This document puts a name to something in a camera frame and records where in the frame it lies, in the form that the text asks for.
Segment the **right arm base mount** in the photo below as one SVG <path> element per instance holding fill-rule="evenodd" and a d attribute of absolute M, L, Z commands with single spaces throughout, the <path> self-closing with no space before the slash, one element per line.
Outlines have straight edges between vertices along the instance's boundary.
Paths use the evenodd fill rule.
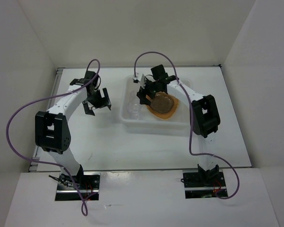
<path fill-rule="evenodd" d="M 197 170 L 185 170 L 180 181 L 184 185 L 186 199 L 216 198 L 216 193 L 222 198 L 228 197 L 223 171 L 204 182 Z"/>

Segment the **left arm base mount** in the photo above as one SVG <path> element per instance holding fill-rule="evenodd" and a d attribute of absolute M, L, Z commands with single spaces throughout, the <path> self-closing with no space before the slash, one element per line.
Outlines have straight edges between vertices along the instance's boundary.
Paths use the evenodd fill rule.
<path fill-rule="evenodd" d="M 80 201 L 81 198 L 69 177 L 48 175 L 57 182 L 55 201 Z M 99 199 L 100 173 L 84 175 L 83 183 L 77 184 L 82 197 L 88 201 Z"/>

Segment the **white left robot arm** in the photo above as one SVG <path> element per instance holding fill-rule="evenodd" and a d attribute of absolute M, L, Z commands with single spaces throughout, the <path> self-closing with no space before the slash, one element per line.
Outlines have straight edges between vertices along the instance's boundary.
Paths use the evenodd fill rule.
<path fill-rule="evenodd" d="M 47 111 L 35 115 L 35 143 L 48 152 L 59 165 L 59 181 L 79 189 L 85 183 L 82 165 L 74 158 L 71 149 L 71 132 L 68 121 L 79 105 L 86 115 L 96 109 L 111 108 L 108 91 L 100 90 L 101 79 L 94 71 L 86 71 L 84 78 L 74 79 L 58 102 Z"/>

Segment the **orange woven triangular plate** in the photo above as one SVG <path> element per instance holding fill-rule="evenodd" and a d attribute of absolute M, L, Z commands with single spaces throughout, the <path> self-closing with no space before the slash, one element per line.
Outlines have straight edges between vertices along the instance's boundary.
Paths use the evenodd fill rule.
<path fill-rule="evenodd" d="M 158 94 L 166 94 L 165 92 L 158 92 L 156 95 Z M 169 111 L 168 113 L 158 113 L 154 110 L 152 110 L 150 108 L 150 106 L 146 106 L 148 111 L 155 117 L 157 117 L 158 119 L 161 119 L 161 120 L 165 120 L 167 121 L 168 119 L 170 119 L 177 111 L 178 107 L 179 107 L 179 100 L 177 98 L 175 98 L 174 96 L 172 95 L 169 95 L 169 94 L 166 94 L 168 96 L 170 96 L 171 98 L 173 98 L 173 100 L 175 101 L 175 104 L 173 106 L 173 108 L 171 109 L 171 111 Z"/>

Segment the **clear glass dish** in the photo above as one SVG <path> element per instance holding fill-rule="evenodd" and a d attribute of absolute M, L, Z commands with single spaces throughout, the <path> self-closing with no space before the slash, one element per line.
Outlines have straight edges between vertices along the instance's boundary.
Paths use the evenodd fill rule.
<path fill-rule="evenodd" d="M 173 108 L 175 101 L 166 94 L 158 94 L 151 101 L 150 108 L 160 114 L 166 114 Z"/>

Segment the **clear plastic cup front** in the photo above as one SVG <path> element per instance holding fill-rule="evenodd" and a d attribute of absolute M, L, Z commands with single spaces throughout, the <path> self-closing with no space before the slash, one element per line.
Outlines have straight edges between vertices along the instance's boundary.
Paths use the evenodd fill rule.
<path fill-rule="evenodd" d="M 142 106 L 138 99 L 134 99 L 128 102 L 126 110 L 129 114 L 130 119 L 138 120 L 140 118 Z"/>

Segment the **clear plastic cup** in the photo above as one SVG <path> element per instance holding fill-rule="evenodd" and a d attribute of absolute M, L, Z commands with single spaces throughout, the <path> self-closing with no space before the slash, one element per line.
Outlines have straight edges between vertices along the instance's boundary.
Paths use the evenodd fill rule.
<path fill-rule="evenodd" d="M 134 99 L 128 102 L 126 110 L 129 114 L 130 119 L 138 120 L 140 118 L 142 106 L 138 99 Z"/>
<path fill-rule="evenodd" d="M 139 102 L 139 98 L 137 97 L 137 91 L 135 91 L 135 90 L 130 92 L 129 102 L 131 102 L 131 101 Z"/>

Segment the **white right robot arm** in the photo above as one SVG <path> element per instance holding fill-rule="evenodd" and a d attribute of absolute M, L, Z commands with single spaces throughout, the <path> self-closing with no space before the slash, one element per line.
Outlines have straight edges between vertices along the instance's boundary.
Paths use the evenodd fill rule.
<path fill-rule="evenodd" d="M 133 75 L 134 83 L 140 85 L 137 92 L 140 104 L 160 115 L 170 113 L 176 100 L 188 107 L 189 142 L 192 142 L 192 136 L 195 134 L 201 143 L 200 152 L 194 153 L 190 149 L 189 153 L 201 159 L 198 164 L 199 183 L 203 186 L 210 185 L 219 170 L 218 165 L 209 163 L 213 158 L 217 158 L 213 149 L 215 136 L 221 123 L 215 98 L 212 95 L 202 95 L 189 88 L 177 74 L 170 76 L 163 65 L 153 67 L 151 72 L 151 79 L 145 75 L 139 76 L 137 73 Z"/>

